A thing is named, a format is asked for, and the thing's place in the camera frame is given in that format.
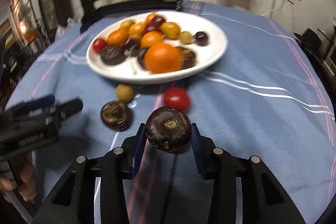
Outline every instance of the tangerine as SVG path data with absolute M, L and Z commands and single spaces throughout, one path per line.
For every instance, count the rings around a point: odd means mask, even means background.
M 143 21 L 133 24 L 128 30 L 129 35 L 135 35 L 135 34 L 142 35 L 143 31 L 145 30 L 145 27 L 146 23 Z
M 128 31 L 124 28 L 113 31 L 106 39 L 108 45 L 118 45 L 124 47 L 126 40 L 128 39 Z
M 146 25 L 150 24 L 150 22 L 152 21 L 152 19 L 157 16 L 157 13 L 151 13 L 146 17 Z
M 162 33 L 158 31 L 151 31 L 146 33 L 140 41 L 142 48 L 150 48 L 151 46 L 163 42 Z
M 182 68 L 183 54 L 169 44 L 158 43 L 148 49 L 143 61 L 151 73 L 173 72 Z

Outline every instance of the plate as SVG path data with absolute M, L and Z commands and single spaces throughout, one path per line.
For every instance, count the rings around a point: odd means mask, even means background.
M 184 47 L 187 47 L 196 53 L 196 66 L 174 72 L 151 74 L 140 67 L 136 57 L 127 58 L 126 61 L 117 66 L 105 65 L 102 62 L 100 55 L 93 51 L 93 42 L 97 38 L 107 39 L 111 32 L 119 29 L 121 22 L 124 20 L 132 19 L 137 23 L 144 21 L 149 14 L 150 13 L 144 13 L 125 18 L 101 31 L 92 40 L 86 52 L 86 61 L 89 67 L 104 77 L 122 83 L 141 85 L 162 84 L 189 77 L 206 69 L 218 61 L 227 49 L 227 37 L 225 33 L 213 22 L 193 14 L 176 11 L 159 11 L 158 14 L 163 15 L 167 21 L 176 22 L 181 27 L 181 31 L 189 31 L 192 34 L 199 31 L 205 31 L 208 33 L 209 44 L 207 46 L 201 47 L 196 44 L 184 45 Z M 179 40 L 169 39 L 165 39 L 165 43 L 169 43 L 172 46 L 178 46 L 181 44 Z M 134 75 L 132 66 L 136 69 L 136 75 Z

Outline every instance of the black cable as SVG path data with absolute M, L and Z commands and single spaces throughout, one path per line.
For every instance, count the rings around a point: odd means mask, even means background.
M 167 208 L 168 208 L 168 204 L 169 204 L 169 200 L 170 200 L 170 196 L 171 196 L 171 192 L 172 192 L 172 188 L 173 188 L 173 178 L 174 178 L 174 175 L 175 175 L 176 162 L 177 162 L 177 154 L 174 155 L 174 162 L 173 162 L 173 166 L 171 168 L 169 184 L 168 184 L 168 192 L 167 192 L 166 199 L 165 199 L 165 202 L 164 202 L 164 205 L 163 205 L 163 212 L 162 212 L 159 224 L 163 224 L 163 222 L 166 218 L 166 215 L 167 215 Z

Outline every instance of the blue tablecloth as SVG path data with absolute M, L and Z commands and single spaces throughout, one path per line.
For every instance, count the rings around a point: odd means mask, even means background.
M 229 41 L 225 55 L 193 76 L 188 91 L 189 117 L 202 135 L 234 156 L 259 155 L 289 193 L 307 223 L 314 223 L 336 191 L 335 117 L 325 89 L 290 35 L 272 20 L 217 5 L 184 2 L 184 10 L 217 24 Z M 105 18 L 80 35 L 79 25 L 53 43 L 18 84 L 8 105 L 54 94 L 59 102 L 83 99 L 82 113 L 66 121 L 59 143 L 34 155 L 38 195 L 45 198 L 78 155 L 103 156 L 134 135 L 141 122 L 162 104 L 162 94 L 184 81 L 135 86 L 130 102 L 134 122 L 116 133 L 100 120 L 101 107 L 115 100 L 118 83 L 102 78 L 86 64 L 91 40 L 108 25 L 129 15 Z M 191 147 L 177 156 L 147 144 L 140 172 L 125 181 L 131 223 L 159 223 L 174 172 L 165 223 L 207 222 L 212 182 L 197 172 Z M 99 181 L 95 219 L 100 223 Z M 237 181 L 237 223 L 242 221 Z

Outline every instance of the red tomato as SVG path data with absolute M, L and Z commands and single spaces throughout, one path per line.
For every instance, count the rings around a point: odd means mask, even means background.
M 96 53 L 100 54 L 102 48 L 105 47 L 105 45 L 106 45 L 106 41 L 104 39 L 97 38 L 93 42 L 92 48 Z
M 171 88 L 168 89 L 163 96 L 163 104 L 165 106 L 177 107 L 187 112 L 190 108 L 190 99 L 183 89 Z

